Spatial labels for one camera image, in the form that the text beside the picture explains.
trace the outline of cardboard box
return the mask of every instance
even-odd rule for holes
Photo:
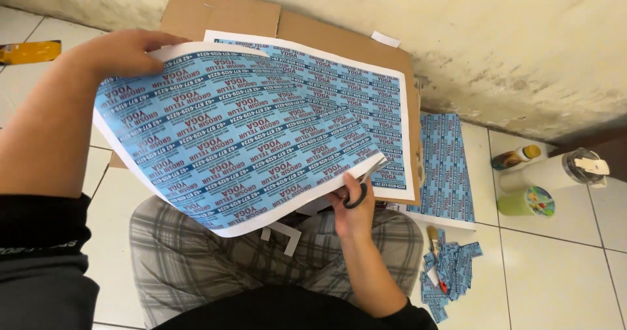
[[[417,160],[412,160],[411,167],[416,200],[394,201],[420,204],[420,96],[418,89],[414,87],[411,57],[407,52],[364,35],[287,11],[280,5],[258,0],[169,0],[159,29],[194,41],[202,41],[205,30],[286,39],[355,61],[403,72],[410,112],[410,150],[417,155]],[[125,168],[115,153],[109,165]]]

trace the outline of lap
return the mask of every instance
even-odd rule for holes
[[[353,301],[334,215],[321,213],[295,227],[302,232],[293,257],[288,237],[261,230],[221,238],[153,196],[130,221],[136,285],[147,327],[222,297],[264,284],[296,284]],[[388,271],[409,295],[418,276],[423,238],[416,223],[391,210],[375,212],[372,239]]]

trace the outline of scissors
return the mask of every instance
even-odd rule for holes
[[[364,176],[362,177],[361,182],[359,182],[359,186],[361,187],[361,195],[359,195],[359,198],[355,200],[355,202],[349,203],[350,193],[348,193],[346,197],[344,198],[344,200],[342,201],[342,205],[345,208],[347,209],[356,208],[359,204],[361,204],[362,201],[364,201],[365,195],[368,193],[368,186],[365,185],[365,181],[368,179],[371,173],[385,166],[386,161],[387,160],[385,158],[379,160],[374,166],[370,167],[370,169],[364,173]]]

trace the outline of yellow bottle cap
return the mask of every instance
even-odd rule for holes
[[[522,153],[529,159],[537,158],[540,154],[542,154],[537,145],[529,145],[522,148]]]

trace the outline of paintbrush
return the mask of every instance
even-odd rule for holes
[[[435,255],[436,263],[438,259],[438,254],[440,254],[440,245],[438,244],[438,229],[434,226],[427,226],[427,235],[429,236],[429,242],[431,243],[431,250],[433,251],[433,255]],[[443,293],[446,293],[446,284],[440,280],[440,289]]]

